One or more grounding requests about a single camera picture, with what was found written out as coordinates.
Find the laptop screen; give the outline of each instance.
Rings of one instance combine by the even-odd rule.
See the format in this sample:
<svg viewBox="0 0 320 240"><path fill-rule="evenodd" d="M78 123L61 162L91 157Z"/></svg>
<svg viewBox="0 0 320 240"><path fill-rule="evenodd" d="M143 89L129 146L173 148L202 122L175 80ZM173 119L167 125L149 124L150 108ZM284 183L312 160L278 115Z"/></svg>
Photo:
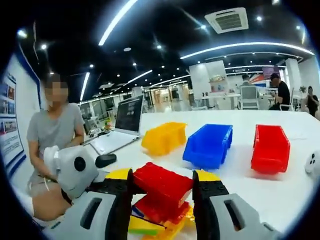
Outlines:
<svg viewBox="0 0 320 240"><path fill-rule="evenodd" d="M144 96L136 96L119 103L115 128L139 132Z"/></svg>

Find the gray t-shirt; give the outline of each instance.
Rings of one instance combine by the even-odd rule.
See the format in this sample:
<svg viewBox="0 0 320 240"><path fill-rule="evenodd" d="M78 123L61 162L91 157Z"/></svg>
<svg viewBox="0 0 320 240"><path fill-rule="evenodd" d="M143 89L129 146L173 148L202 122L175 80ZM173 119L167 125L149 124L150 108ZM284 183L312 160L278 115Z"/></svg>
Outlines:
<svg viewBox="0 0 320 240"><path fill-rule="evenodd" d="M46 110L36 112L29 123L26 138L39 144L39 158L43 159L45 149L58 146L63 149L74 137L76 126L83 126L81 111L76 103L68 103L59 118L52 119Z"/></svg>

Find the yellow storage bin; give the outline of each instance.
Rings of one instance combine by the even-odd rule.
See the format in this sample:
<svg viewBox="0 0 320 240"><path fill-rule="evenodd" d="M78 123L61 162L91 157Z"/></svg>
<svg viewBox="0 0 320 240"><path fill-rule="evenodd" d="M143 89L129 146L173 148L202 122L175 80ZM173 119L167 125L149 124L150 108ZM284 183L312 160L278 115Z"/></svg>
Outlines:
<svg viewBox="0 0 320 240"><path fill-rule="evenodd" d="M142 147L153 156L169 154L174 149L186 143L187 124L181 122L167 122L145 133Z"/></svg>

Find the laptop keyboard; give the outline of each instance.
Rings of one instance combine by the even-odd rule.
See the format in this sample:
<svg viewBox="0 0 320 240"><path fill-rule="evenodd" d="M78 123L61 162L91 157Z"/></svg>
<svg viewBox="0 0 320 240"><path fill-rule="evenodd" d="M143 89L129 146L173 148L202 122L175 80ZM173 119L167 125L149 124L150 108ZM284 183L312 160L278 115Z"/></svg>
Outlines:
<svg viewBox="0 0 320 240"><path fill-rule="evenodd" d="M94 139L90 144L98 154L109 154L137 139L138 136L112 131Z"/></svg>

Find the computer mouse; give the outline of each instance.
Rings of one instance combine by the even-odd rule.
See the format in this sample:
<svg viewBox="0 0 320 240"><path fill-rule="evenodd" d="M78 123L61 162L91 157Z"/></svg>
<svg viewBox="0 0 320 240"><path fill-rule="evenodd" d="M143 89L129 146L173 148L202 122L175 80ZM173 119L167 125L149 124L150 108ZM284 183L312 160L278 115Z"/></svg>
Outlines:
<svg viewBox="0 0 320 240"><path fill-rule="evenodd" d="M96 158L95 160L95 166L98 169L102 169L110 164L113 164L115 161L117 161L117 156L115 154L103 154Z"/></svg>

